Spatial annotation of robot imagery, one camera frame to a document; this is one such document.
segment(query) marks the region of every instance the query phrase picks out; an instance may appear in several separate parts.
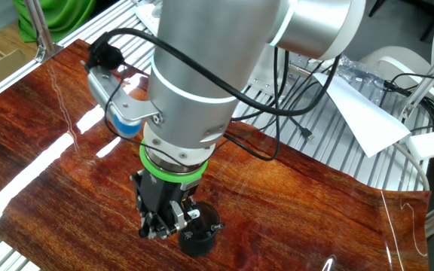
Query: metal bracket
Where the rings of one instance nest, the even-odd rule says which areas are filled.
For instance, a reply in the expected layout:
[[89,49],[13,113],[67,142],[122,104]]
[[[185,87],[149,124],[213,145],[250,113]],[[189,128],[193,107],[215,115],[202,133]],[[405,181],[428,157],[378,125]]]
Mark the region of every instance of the metal bracket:
[[[108,69],[96,66],[88,73],[88,84],[93,97],[104,108],[120,82]],[[125,126],[138,126],[144,117],[159,113],[152,102],[135,100],[128,96],[123,87],[113,95],[108,107],[109,120],[113,122],[116,116]]]
[[180,231],[181,229],[187,227],[187,221],[185,221],[184,212],[175,200],[171,200],[170,205],[172,206],[172,212],[175,216],[175,228],[177,231]]
[[38,52],[35,56],[35,60],[39,63],[43,63],[60,52],[63,47],[53,43],[39,0],[24,0],[24,3],[28,10],[29,18],[31,19],[38,42]]
[[[428,75],[434,76],[434,65],[428,72]],[[411,115],[411,112],[420,104],[421,100],[424,96],[431,90],[434,84],[434,79],[424,78],[417,89],[408,97],[405,102],[405,107],[402,110],[401,117],[403,119],[408,119]]]

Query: white paper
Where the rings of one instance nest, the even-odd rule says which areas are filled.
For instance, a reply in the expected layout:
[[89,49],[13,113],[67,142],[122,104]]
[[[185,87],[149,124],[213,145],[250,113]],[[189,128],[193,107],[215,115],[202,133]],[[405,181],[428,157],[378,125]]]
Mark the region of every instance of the white paper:
[[[314,77],[324,85],[328,75],[315,74]],[[370,102],[343,78],[333,78],[328,94],[367,157],[372,157],[410,134],[403,123]]]

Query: white object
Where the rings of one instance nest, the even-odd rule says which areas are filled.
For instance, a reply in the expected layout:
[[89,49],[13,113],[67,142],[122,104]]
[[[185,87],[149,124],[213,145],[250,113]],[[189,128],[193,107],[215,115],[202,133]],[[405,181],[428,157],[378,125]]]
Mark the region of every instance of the white object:
[[[314,77],[324,85],[328,75],[315,74]],[[372,157],[410,134],[403,123],[370,102],[343,78],[333,78],[328,94],[367,157]]]
[[153,35],[158,33],[158,24],[160,23],[160,18],[153,17],[151,14],[155,9],[155,5],[146,4],[135,7],[136,16],[142,21],[142,23],[147,26],[148,30]]
[[199,209],[194,209],[190,212],[187,212],[187,215],[190,216],[190,218],[195,219],[200,217],[200,211]]
[[411,155],[418,160],[427,160],[434,157],[434,132],[424,135],[413,135],[406,141]]

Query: black cable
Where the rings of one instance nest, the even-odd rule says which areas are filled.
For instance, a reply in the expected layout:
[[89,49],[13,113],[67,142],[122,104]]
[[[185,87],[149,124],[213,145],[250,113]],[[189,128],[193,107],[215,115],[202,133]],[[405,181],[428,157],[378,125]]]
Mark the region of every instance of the black cable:
[[295,97],[294,101],[292,101],[292,103],[289,105],[290,108],[292,108],[294,105],[297,105],[297,103],[299,102],[299,100],[302,98],[302,96],[306,93],[306,91],[308,91],[311,87],[317,85],[319,82],[314,82],[312,84],[307,85],[300,93],[297,97]]
[[[274,96],[275,98],[275,106],[276,108],[279,108],[279,90],[278,90],[278,86],[277,86],[277,59],[278,59],[278,54],[279,51],[276,48],[274,50]],[[249,154],[251,154],[254,157],[257,157],[260,160],[263,161],[272,161],[274,159],[276,159],[278,153],[279,153],[279,149],[280,149],[280,122],[279,122],[279,116],[276,116],[275,119],[276,122],[276,148],[274,150],[274,154],[271,157],[265,157],[262,156],[258,153],[256,153],[255,151],[253,151],[252,149],[250,149],[249,147],[245,146],[243,143],[239,142],[235,137],[232,137],[228,134],[224,134],[224,137],[233,142],[234,144],[236,144],[237,146],[241,147],[243,150],[247,151]]]
[[[285,52],[285,56],[284,56],[283,80],[281,81],[281,84],[280,84],[279,95],[277,97],[274,97],[274,99],[270,102],[269,106],[275,105],[276,104],[276,100],[280,99],[281,95],[284,93],[284,88],[286,87],[287,74],[288,73],[289,73],[289,51],[286,51]],[[248,115],[242,116],[242,117],[232,117],[231,121],[248,120],[249,118],[259,116],[262,113],[264,113],[264,112],[263,111],[257,111],[257,112],[254,112],[252,114],[248,114]]]
[[[263,131],[263,130],[269,128],[269,127],[270,127],[272,124],[274,124],[275,122],[276,122],[276,119],[274,118],[272,121],[270,121],[269,123],[267,123],[264,127],[259,128],[259,129],[256,129],[256,130],[254,130],[254,131],[244,132],[244,133],[242,133],[242,134],[240,134],[240,135],[236,135],[236,136],[234,136],[234,138],[236,138],[236,139],[243,139],[243,140],[246,140],[246,139],[243,138],[243,136],[251,136],[252,134],[254,134],[254,133],[256,133],[256,132],[261,132],[261,131]],[[222,142],[222,144],[220,144],[217,148],[215,148],[215,150],[213,151],[213,153],[215,153],[218,149],[220,149],[223,145],[227,144],[227,143],[230,142],[230,141],[231,141],[231,140],[227,139],[227,140],[225,140],[224,142]]]
[[319,103],[321,98],[326,93],[329,85],[331,84],[332,78],[334,77],[336,73],[336,69],[338,68],[339,59],[341,58],[341,55],[337,56],[335,58],[335,63],[332,66],[331,72],[328,76],[328,80],[324,84],[324,87],[322,88],[322,91],[318,94],[318,99],[316,99],[313,103],[308,105],[306,108],[299,109],[299,110],[284,110],[280,108],[273,108],[269,107],[267,105],[263,105],[260,102],[256,102],[255,100],[249,98],[247,95],[241,93],[239,90],[236,90],[234,87],[232,87],[227,82],[223,81],[221,78],[219,78],[217,75],[214,75],[211,71],[203,67],[201,64],[197,63],[195,60],[184,54],[183,52],[175,49],[170,44],[166,43],[165,41],[160,40],[157,37],[154,37],[153,35],[149,35],[143,31],[137,30],[137,29],[129,29],[129,28],[122,28],[122,29],[114,29],[110,32],[107,32],[103,34],[95,43],[96,46],[98,46],[101,42],[108,42],[110,38],[116,35],[135,35],[137,37],[143,38],[146,41],[150,41],[152,44],[157,45],[158,47],[162,48],[166,52],[172,54],[177,59],[180,59],[183,63],[187,64],[191,68],[193,68],[196,72],[199,72],[202,76],[212,81],[217,86],[221,87],[226,92],[230,93],[232,96],[236,97],[241,102],[246,103],[247,105],[252,106],[253,108],[257,108],[260,111],[264,111],[270,114],[275,114],[279,116],[298,116],[302,114],[306,114],[307,112],[313,110],[316,105]]
[[322,70],[322,72],[321,73],[326,73],[330,68],[331,68],[332,66],[329,66],[328,68],[326,68],[326,69],[324,69],[324,70]]
[[[414,73],[402,73],[402,74],[399,74],[399,75],[395,76],[391,80],[391,82],[387,85],[387,87],[384,89],[385,93],[384,93],[383,98],[381,100],[380,106],[382,106],[382,104],[384,103],[384,99],[386,98],[386,94],[388,92],[390,92],[390,93],[397,92],[397,93],[401,93],[401,94],[403,94],[405,96],[409,96],[409,95],[411,95],[411,93],[409,93],[408,90],[417,87],[417,86],[413,86],[413,87],[411,87],[411,88],[409,87],[407,89],[402,89],[400,87],[397,87],[396,89],[392,90],[392,87],[395,86],[394,83],[395,83],[396,79],[400,78],[401,76],[416,76],[416,77],[420,77],[420,78],[429,78],[429,79],[433,79],[434,80],[434,76],[432,76],[432,75],[418,75],[418,74],[414,74]],[[421,103],[421,105],[425,105],[425,106],[428,103],[428,106],[430,106],[428,99],[423,99],[422,101],[420,101],[420,103]],[[429,129],[429,128],[434,128],[434,124],[428,125],[428,126],[414,128],[414,129],[411,130],[411,132],[416,132],[416,131],[419,131],[421,129]]]
[[314,135],[313,133],[306,127],[303,127],[297,120],[294,119],[294,117],[288,117],[291,122],[294,123],[299,128],[299,131],[301,131],[301,136],[303,136],[306,140],[313,140]]
[[115,94],[118,92],[118,90],[121,88],[121,85],[122,85],[122,83],[124,82],[124,79],[125,79],[125,75],[126,75],[126,74],[127,74],[127,69],[125,68],[125,69],[124,69],[124,72],[123,72],[123,75],[122,75],[122,77],[121,77],[120,83],[119,83],[118,86],[115,88],[115,90],[113,90],[113,93],[110,95],[110,98],[108,98],[108,101],[107,101],[106,104],[105,104],[105,115],[103,116],[103,120],[105,121],[106,128],[108,128],[108,130],[110,130],[110,132],[112,132],[113,135],[115,135],[115,136],[117,136],[117,137],[119,137],[119,138],[121,138],[121,139],[123,139],[123,140],[126,140],[126,141],[131,142],[131,143],[136,144],[136,145],[141,145],[141,146],[143,146],[143,147],[145,147],[145,148],[152,149],[153,151],[158,151],[158,152],[160,152],[161,154],[163,154],[163,155],[169,157],[169,158],[170,158],[171,160],[173,160],[174,162],[178,163],[180,166],[186,166],[186,165],[184,165],[183,163],[180,163],[177,159],[171,157],[168,153],[166,153],[166,152],[164,152],[164,151],[161,151],[161,150],[159,150],[159,149],[157,149],[157,148],[154,148],[154,147],[152,147],[152,146],[145,145],[145,144],[143,144],[143,143],[141,143],[141,142],[136,142],[136,141],[134,141],[134,140],[132,140],[132,139],[126,139],[126,138],[124,138],[123,136],[118,135],[118,133],[116,133],[116,132],[115,132],[115,131],[110,127],[109,122],[108,122],[108,120],[107,120],[107,118],[106,118],[106,115],[107,115],[107,112],[108,112],[108,109],[109,109],[109,106],[110,106],[110,102],[112,101],[113,97],[114,97]]
[[304,79],[304,81],[302,81],[302,83],[299,85],[299,87],[297,87],[294,91],[292,91],[292,89],[294,89],[294,87],[296,86],[296,84],[298,83],[298,80],[296,80],[296,82],[294,82],[294,84],[292,85],[288,96],[284,99],[283,101],[283,108],[287,108],[290,101],[293,99],[293,97],[299,92],[299,90],[313,77],[314,73],[316,73],[319,68],[321,68],[321,65],[323,64],[323,62],[319,63],[316,68],[310,73],[309,76],[306,77],[306,79]]

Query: green cloth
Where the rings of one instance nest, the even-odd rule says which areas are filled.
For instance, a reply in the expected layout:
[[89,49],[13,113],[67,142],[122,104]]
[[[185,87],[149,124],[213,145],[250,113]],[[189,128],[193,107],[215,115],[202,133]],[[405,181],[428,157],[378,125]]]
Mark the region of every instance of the green cloth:
[[[65,38],[69,33],[90,19],[96,0],[40,0],[46,23],[53,42]],[[13,0],[18,10],[18,29],[25,42],[36,41],[24,0]]]

